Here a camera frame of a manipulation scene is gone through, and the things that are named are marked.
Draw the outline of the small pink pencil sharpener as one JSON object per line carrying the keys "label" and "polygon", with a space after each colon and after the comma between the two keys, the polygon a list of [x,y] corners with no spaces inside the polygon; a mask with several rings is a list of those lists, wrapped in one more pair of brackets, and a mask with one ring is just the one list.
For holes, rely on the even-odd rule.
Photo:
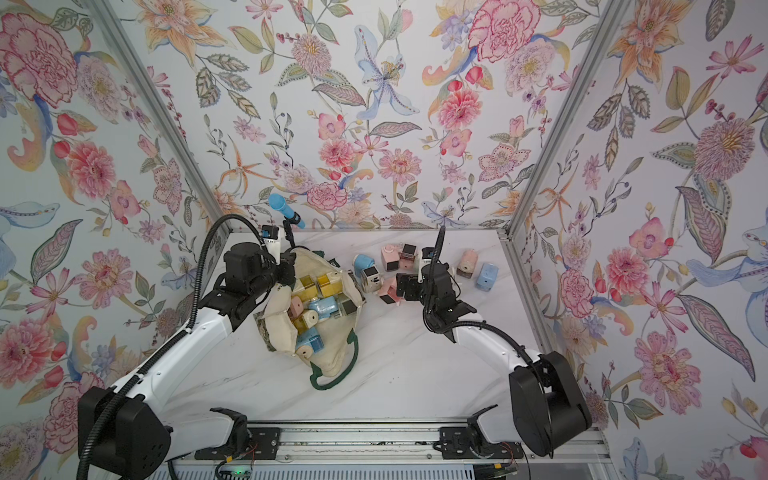
{"label": "small pink pencil sharpener", "polygon": [[401,270],[412,271],[415,266],[417,247],[404,243],[399,251],[399,266]]}

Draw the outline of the pink round pencil sharpener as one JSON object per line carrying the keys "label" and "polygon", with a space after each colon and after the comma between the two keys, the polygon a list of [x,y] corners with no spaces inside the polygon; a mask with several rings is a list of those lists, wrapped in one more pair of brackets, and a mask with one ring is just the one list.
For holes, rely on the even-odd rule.
{"label": "pink round pencil sharpener", "polygon": [[461,259],[457,265],[457,274],[467,279],[471,279],[474,275],[477,262],[479,259],[478,252],[474,249],[467,249],[461,256]]}

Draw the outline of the pink square pencil sharpener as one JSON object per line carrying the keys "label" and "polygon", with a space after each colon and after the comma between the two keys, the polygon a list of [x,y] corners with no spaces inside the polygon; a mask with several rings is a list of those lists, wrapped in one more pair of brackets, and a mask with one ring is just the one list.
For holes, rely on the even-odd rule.
{"label": "pink square pencil sharpener", "polygon": [[384,279],[378,290],[378,296],[388,305],[398,305],[401,301],[401,297],[397,294],[397,279],[395,277]]}

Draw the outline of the blue cube pencil sharpener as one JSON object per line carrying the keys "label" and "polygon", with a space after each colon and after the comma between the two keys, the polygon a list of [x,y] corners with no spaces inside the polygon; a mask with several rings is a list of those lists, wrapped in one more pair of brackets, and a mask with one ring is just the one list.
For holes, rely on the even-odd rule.
{"label": "blue cube pencil sharpener", "polygon": [[476,288],[484,292],[491,291],[497,281],[498,272],[499,268],[497,265],[490,262],[485,262],[481,266],[478,276],[475,280]]}

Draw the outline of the large pink pencil sharpener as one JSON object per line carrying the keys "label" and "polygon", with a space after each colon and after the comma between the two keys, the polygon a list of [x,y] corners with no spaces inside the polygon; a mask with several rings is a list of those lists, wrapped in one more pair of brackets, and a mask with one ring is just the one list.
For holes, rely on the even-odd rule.
{"label": "large pink pencil sharpener", "polygon": [[394,244],[381,248],[381,257],[386,272],[397,271],[400,268],[400,249]]}

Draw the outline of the pale green cube sharpener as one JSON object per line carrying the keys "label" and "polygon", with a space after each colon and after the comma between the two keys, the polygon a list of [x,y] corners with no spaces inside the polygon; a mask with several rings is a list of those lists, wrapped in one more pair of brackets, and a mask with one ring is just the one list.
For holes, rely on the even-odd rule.
{"label": "pale green cube sharpener", "polygon": [[382,286],[382,277],[376,266],[364,268],[361,271],[361,283],[366,293],[378,291]]}

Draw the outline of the light blue pencil sharpener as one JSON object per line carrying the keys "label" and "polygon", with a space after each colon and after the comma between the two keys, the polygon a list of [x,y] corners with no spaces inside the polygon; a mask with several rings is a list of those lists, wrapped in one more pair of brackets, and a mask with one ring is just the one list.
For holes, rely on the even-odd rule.
{"label": "light blue pencil sharpener", "polygon": [[357,254],[353,259],[353,269],[356,276],[360,277],[365,269],[374,267],[375,260],[366,254]]}

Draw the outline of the blue round-front pencil sharpener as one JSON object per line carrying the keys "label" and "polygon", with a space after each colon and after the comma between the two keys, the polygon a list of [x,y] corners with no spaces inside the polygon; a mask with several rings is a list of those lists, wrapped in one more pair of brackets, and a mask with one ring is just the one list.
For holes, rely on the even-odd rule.
{"label": "blue round-front pencil sharpener", "polygon": [[312,300],[308,309],[317,313],[319,321],[328,319],[339,312],[339,306],[334,296]]}

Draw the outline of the cream green tote bag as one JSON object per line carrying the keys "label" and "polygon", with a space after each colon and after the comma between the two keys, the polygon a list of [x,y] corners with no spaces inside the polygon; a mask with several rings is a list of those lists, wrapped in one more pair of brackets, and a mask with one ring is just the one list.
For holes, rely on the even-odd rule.
{"label": "cream green tote bag", "polygon": [[254,315],[259,333],[271,352],[299,359],[311,369],[311,386],[329,390],[341,383],[352,371],[360,354],[357,323],[363,313],[365,299],[353,277],[334,262],[306,248],[285,252],[296,254],[296,281],[310,275],[340,272],[343,292],[334,296],[339,312],[323,321],[294,295],[293,287],[276,285],[270,292],[263,311]]}

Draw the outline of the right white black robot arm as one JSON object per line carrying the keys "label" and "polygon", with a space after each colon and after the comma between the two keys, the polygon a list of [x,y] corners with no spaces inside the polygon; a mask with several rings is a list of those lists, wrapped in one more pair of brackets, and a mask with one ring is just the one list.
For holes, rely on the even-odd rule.
{"label": "right white black robot arm", "polygon": [[483,360],[507,385],[505,404],[485,407],[467,420],[475,451],[485,445],[521,443],[537,456],[555,450],[592,427],[583,393],[565,357],[528,349],[501,328],[475,317],[458,298],[447,265],[434,262],[422,275],[399,273],[396,292],[422,305],[426,328]]}

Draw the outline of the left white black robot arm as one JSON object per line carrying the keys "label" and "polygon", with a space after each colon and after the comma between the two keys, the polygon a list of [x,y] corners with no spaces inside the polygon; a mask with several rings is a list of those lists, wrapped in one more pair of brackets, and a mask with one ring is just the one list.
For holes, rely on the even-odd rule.
{"label": "left white black robot arm", "polygon": [[244,414],[210,407],[187,420],[166,412],[180,384],[281,286],[296,280],[293,253],[273,256],[243,242],[223,256],[226,270],[205,296],[196,296],[188,323],[149,359],[108,388],[92,387],[78,402],[76,476],[98,467],[123,479],[145,479],[166,461],[210,448],[243,450],[250,434]]}

